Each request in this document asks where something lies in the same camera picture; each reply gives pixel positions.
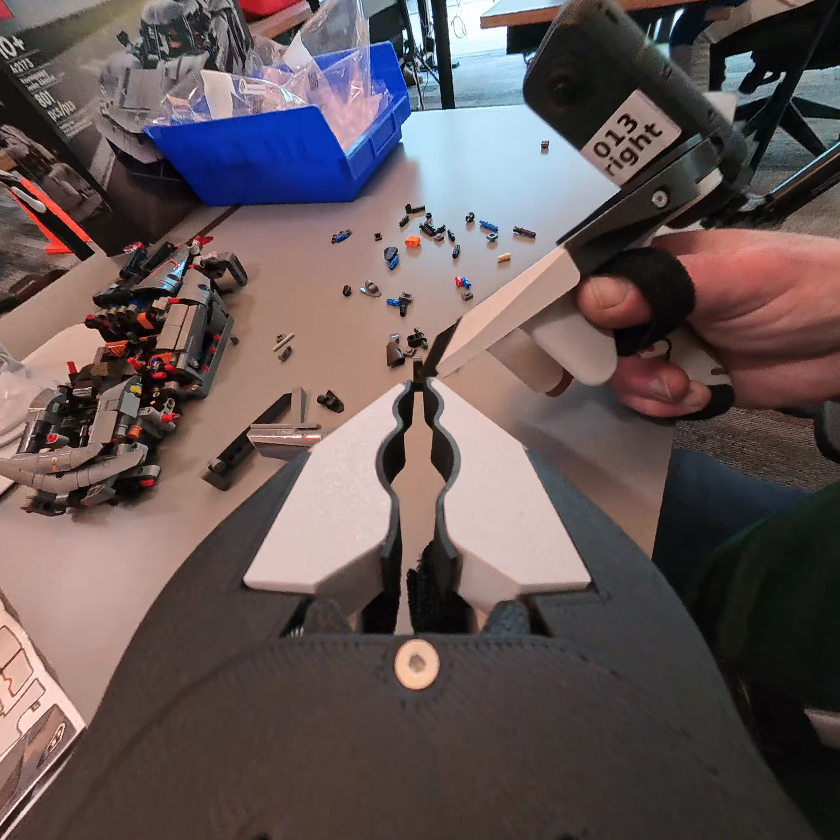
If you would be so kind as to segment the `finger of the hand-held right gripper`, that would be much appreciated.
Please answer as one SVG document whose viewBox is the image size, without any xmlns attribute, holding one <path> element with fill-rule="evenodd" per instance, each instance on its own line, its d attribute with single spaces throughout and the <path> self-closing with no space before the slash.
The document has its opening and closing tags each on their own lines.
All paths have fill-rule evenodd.
<svg viewBox="0 0 840 840">
<path fill-rule="evenodd" d="M 557 246 L 441 332 L 423 365 L 426 378 L 443 379 L 489 352 L 522 382 L 583 377 L 574 340 L 583 319 L 564 299 L 581 279 L 570 252 Z"/>
</svg>

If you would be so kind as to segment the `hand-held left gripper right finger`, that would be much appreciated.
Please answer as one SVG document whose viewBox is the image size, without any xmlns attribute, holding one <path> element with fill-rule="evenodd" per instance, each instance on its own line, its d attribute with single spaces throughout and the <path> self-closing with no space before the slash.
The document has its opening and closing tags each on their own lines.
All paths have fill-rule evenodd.
<svg viewBox="0 0 840 840">
<path fill-rule="evenodd" d="M 473 608 L 524 595 L 581 592 L 592 577 L 527 449 L 438 379 L 427 381 L 432 425 L 453 454 L 443 492 L 455 591 Z"/>
</svg>

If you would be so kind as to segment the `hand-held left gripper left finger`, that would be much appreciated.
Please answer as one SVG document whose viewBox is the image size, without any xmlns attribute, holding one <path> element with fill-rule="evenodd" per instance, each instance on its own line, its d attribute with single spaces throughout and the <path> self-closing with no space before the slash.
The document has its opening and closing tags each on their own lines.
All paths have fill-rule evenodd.
<svg viewBox="0 0 840 840">
<path fill-rule="evenodd" d="M 245 573 L 249 589 L 332 600 L 344 615 L 385 592 L 400 520 L 383 454 L 401 442 L 406 398 L 411 383 L 395 385 L 309 449 Z"/>
</svg>

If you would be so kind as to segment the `grey lego panel assembly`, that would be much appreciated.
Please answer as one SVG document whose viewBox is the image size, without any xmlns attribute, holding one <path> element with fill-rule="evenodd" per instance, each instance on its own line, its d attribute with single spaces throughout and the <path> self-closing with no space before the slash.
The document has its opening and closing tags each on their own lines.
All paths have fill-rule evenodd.
<svg viewBox="0 0 840 840">
<path fill-rule="evenodd" d="M 257 454 L 268 459 L 290 461 L 308 452 L 327 435 L 319 424 L 254 423 L 246 436 Z"/>
</svg>

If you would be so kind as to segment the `scattered loose lego pieces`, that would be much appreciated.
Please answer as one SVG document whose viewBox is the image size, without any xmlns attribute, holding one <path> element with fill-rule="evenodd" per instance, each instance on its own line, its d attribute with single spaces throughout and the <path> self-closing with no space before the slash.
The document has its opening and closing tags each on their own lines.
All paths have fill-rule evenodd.
<svg viewBox="0 0 840 840">
<path fill-rule="evenodd" d="M 550 154 L 509 167 L 476 150 L 404 138 L 318 243 L 313 272 L 337 292 L 375 284 L 384 300 L 413 295 L 410 312 L 471 306 L 553 245 L 554 208 L 536 188 Z"/>
</svg>

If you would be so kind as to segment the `grey lego car model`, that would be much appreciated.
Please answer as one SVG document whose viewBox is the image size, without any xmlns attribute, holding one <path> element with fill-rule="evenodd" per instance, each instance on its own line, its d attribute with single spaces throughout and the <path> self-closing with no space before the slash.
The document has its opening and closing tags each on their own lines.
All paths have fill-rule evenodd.
<svg viewBox="0 0 840 840">
<path fill-rule="evenodd" d="M 158 484 L 161 442 L 183 403 L 208 395 L 233 338 L 224 295 L 248 283 L 234 253 L 203 251 L 210 241 L 138 245 L 93 297 L 84 325 L 101 346 L 92 362 L 69 360 L 63 382 L 26 397 L 15 450 L 2 455 L 2 481 L 30 490 L 27 513 L 115 506 Z"/>
</svg>

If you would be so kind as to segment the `lego sticker sheet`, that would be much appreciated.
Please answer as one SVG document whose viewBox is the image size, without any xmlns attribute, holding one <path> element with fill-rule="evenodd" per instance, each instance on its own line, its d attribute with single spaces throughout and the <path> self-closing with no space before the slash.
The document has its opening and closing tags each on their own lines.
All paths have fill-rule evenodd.
<svg viewBox="0 0 840 840">
<path fill-rule="evenodd" d="M 1 594 L 1 838 L 55 779 L 86 727 Z"/>
</svg>

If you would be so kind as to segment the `black lego set box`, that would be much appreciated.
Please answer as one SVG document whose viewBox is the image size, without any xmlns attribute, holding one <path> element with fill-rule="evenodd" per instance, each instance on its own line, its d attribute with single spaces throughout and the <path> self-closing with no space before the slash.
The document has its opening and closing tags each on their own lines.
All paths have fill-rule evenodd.
<svg viewBox="0 0 840 840">
<path fill-rule="evenodd" d="M 236 1 L 2 2 L 2 153 L 110 256 L 202 206 L 146 129 L 253 48 Z"/>
</svg>

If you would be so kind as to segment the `person's right hand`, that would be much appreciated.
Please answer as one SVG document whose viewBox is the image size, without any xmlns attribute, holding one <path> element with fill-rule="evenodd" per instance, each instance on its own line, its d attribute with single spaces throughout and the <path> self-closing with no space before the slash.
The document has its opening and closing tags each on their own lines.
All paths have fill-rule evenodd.
<svg viewBox="0 0 840 840">
<path fill-rule="evenodd" d="M 838 401 L 838 239 L 748 229 L 681 231 L 653 240 L 677 258 L 696 290 L 693 330 L 727 370 L 735 403 L 780 408 Z M 650 321 L 630 279 L 593 276 L 577 292 L 603 329 Z M 664 360 L 619 358 L 609 381 L 619 403 L 648 417 L 704 409 L 710 388 Z"/>
</svg>

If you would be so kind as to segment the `wooden office desk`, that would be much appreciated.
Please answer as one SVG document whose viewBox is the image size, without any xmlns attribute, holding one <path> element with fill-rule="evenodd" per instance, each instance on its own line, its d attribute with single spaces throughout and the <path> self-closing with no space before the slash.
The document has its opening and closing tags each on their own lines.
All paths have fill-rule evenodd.
<svg viewBox="0 0 840 840">
<path fill-rule="evenodd" d="M 615 1 L 615 2 L 555 2 L 555 1 L 499 1 L 479 18 L 481 29 L 513 28 L 524 25 L 550 24 L 567 6 L 581 11 L 666 12 L 698 1 Z"/>
</svg>

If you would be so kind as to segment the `person's blue jeans leg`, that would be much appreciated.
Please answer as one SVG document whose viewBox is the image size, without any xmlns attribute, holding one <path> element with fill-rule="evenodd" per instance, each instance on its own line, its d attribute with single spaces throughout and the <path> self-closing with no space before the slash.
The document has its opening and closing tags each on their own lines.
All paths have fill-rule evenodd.
<svg viewBox="0 0 840 840">
<path fill-rule="evenodd" d="M 714 550 L 810 495 L 742 475 L 707 454 L 677 448 L 668 462 L 653 562 L 684 600 L 692 578 Z"/>
</svg>

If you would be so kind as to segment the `blue plastic bin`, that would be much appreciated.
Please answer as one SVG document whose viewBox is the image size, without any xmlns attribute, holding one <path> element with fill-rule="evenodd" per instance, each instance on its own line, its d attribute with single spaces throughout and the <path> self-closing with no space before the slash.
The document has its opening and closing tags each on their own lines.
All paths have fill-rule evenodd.
<svg viewBox="0 0 840 840">
<path fill-rule="evenodd" d="M 347 151 L 315 106 L 145 133 L 208 206 L 350 202 L 399 144 L 412 113 L 392 43 L 374 43 L 370 60 L 373 83 L 389 98 Z"/>
</svg>

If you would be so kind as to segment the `crumpled clear plastic bags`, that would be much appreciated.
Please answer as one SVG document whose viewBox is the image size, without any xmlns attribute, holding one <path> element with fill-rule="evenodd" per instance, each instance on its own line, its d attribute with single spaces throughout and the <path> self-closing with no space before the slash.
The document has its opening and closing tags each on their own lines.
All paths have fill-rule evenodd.
<svg viewBox="0 0 840 840">
<path fill-rule="evenodd" d="M 313 106 L 347 151 L 394 101 L 385 82 L 374 78 L 362 2 L 329 1 L 288 46 L 257 37 L 240 71 L 188 71 L 164 94 L 151 125 L 168 128 Z"/>
</svg>

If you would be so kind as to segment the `orange plastic object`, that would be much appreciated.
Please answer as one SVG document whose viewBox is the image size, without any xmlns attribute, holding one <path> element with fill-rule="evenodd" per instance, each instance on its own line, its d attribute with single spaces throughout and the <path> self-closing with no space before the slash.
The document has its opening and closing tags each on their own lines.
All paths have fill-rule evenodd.
<svg viewBox="0 0 840 840">
<path fill-rule="evenodd" d="M 27 199 L 20 196 L 17 198 L 31 211 L 33 219 L 47 232 L 51 240 L 61 243 L 62 247 L 67 248 L 79 259 L 93 256 L 91 238 L 37 185 L 21 178 L 17 189 L 27 194 Z"/>
</svg>

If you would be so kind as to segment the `black metal post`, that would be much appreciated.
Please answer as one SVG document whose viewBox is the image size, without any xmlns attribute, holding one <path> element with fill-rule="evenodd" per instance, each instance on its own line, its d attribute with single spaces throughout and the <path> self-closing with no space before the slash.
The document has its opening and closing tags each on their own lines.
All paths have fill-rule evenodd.
<svg viewBox="0 0 840 840">
<path fill-rule="evenodd" d="M 444 0 L 430 1 L 429 4 L 434 26 L 441 108 L 452 110 L 455 109 L 456 105 L 447 2 Z"/>
</svg>

